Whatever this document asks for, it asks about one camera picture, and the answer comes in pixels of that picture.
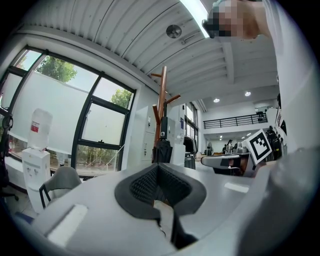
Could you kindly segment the round ceiling fixture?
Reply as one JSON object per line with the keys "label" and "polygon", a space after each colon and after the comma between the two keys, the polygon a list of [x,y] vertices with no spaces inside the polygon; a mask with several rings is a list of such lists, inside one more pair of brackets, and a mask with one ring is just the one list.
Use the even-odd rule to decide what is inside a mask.
{"label": "round ceiling fixture", "polygon": [[169,25],[165,32],[166,35],[171,39],[177,39],[182,35],[182,29],[176,24]]}

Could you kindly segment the black balcony railing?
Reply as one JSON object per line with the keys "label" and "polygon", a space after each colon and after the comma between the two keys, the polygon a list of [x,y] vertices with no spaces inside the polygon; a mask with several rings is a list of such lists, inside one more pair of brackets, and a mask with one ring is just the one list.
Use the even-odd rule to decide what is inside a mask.
{"label": "black balcony railing", "polygon": [[256,125],[264,124],[268,122],[267,115],[265,113],[242,115],[228,118],[211,119],[203,121],[204,129],[217,129],[217,128],[228,128],[238,127],[245,125]]}

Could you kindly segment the linear ceiling lamp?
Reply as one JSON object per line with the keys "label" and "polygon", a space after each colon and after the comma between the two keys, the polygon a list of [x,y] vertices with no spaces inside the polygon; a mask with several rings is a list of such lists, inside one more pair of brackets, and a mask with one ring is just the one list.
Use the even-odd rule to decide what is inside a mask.
{"label": "linear ceiling lamp", "polygon": [[208,12],[201,0],[179,0],[191,14],[199,29],[205,38],[209,38],[209,34],[203,28],[202,21],[207,18]]}

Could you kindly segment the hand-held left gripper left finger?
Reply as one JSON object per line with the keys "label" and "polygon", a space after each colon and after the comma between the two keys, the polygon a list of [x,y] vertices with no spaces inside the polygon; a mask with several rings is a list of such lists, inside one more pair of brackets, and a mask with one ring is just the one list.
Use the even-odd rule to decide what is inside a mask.
{"label": "hand-held left gripper left finger", "polygon": [[143,164],[91,178],[48,205],[34,230],[54,247],[75,256],[168,256],[176,248],[156,220],[127,213],[115,198],[123,179],[148,168]]}

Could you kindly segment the black framed window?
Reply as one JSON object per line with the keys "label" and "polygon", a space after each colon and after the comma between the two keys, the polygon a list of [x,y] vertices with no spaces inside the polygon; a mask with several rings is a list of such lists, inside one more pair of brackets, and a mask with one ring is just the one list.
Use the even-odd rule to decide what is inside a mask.
{"label": "black framed window", "polygon": [[50,168],[71,166],[81,177],[120,171],[136,91],[49,50],[25,46],[0,78],[0,110],[13,118],[9,156],[21,161],[32,114],[52,115],[45,150]]}

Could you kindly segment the white water dispenser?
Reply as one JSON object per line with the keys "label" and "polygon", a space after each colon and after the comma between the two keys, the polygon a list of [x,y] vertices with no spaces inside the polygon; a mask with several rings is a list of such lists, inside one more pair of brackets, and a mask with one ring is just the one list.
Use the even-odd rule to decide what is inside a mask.
{"label": "white water dispenser", "polygon": [[22,151],[24,183],[33,210],[40,214],[44,208],[39,189],[51,177],[50,153],[27,148]]}

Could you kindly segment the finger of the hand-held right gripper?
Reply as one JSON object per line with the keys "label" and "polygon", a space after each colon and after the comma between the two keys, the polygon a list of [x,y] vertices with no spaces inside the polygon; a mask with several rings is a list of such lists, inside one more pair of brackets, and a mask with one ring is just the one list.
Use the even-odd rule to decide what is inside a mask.
{"label": "finger of the hand-held right gripper", "polygon": [[201,158],[201,164],[213,168],[216,174],[244,174],[248,158],[239,154],[210,155]]}

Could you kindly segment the clear dispenser water bottle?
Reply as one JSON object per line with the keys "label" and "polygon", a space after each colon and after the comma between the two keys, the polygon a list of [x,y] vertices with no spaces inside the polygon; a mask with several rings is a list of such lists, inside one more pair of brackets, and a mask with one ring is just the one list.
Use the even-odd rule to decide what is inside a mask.
{"label": "clear dispenser water bottle", "polygon": [[53,115],[41,108],[36,108],[31,117],[27,138],[29,148],[43,151],[49,145],[49,134],[53,122]]}

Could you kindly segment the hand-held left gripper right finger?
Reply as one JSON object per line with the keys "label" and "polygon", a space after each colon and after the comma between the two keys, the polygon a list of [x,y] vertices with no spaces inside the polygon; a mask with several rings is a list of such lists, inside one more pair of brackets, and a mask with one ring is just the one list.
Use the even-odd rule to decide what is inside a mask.
{"label": "hand-held left gripper right finger", "polygon": [[159,164],[166,197],[175,201],[171,239],[155,239],[156,251],[236,251],[242,216],[238,211],[253,180]]}

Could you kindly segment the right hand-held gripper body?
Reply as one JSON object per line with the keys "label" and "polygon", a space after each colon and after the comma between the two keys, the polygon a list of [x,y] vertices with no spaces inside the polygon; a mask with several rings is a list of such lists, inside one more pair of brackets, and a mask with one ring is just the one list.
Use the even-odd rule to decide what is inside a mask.
{"label": "right hand-held gripper body", "polygon": [[258,165],[272,152],[265,132],[260,129],[238,143],[235,154],[240,158],[243,177],[253,177]]}

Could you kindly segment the person's white shirt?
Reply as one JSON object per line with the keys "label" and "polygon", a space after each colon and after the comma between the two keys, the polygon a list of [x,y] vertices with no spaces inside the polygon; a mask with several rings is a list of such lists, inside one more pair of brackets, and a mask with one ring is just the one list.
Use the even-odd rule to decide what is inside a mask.
{"label": "person's white shirt", "polygon": [[272,38],[287,128],[287,155],[270,170],[264,198],[242,237],[247,255],[312,256],[320,187],[320,74],[305,36],[275,0],[248,5],[252,37]]}

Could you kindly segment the black umbrella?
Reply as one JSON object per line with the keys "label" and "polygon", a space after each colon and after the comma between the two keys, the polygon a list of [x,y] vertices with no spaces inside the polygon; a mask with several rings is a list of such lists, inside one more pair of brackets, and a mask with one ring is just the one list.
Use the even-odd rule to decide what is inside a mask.
{"label": "black umbrella", "polygon": [[153,163],[170,163],[173,147],[168,140],[168,117],[163,116],[160,124],[159,140],[152,149]]}

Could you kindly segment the brown wooden coat rack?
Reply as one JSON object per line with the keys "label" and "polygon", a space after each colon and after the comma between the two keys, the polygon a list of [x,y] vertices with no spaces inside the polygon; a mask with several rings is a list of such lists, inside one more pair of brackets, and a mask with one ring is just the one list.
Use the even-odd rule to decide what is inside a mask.
{"label": "brown wooden coat rack", "polygon": [[167,86],[167,67],[166,66],[162,67],[161,74],[152,73],[151,76],[160,77],[160,91],[159,91],[158,105],[156,104],[152,105],[152,109],[155,117],[155,123],[156,123],[155,134],[154,134],[154,144],[153,144],[153,147],[155,147],[156,143],[160,138],[162,117],[167,117],[168,104],[179,99],[181,95],[178,94],[166,100],[166,93],[167,93],[166,92],[166,86]]}

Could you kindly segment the grey metal locker cabinet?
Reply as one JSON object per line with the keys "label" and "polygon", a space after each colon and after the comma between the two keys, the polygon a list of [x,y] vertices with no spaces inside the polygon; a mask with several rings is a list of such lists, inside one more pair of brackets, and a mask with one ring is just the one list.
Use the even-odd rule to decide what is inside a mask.
{"label": "grey metal locker cabinet", "polygon": [[[139,110],[142,113],[143,140],[140,160],[143,163],[151,163],[153,157],[154,138],[156,133],[156,119],[152,107],[147,106]],[[172,146],[170,163],[183,167],[185,163],[184,132],[178,122],[168,118],[167,139]]]}

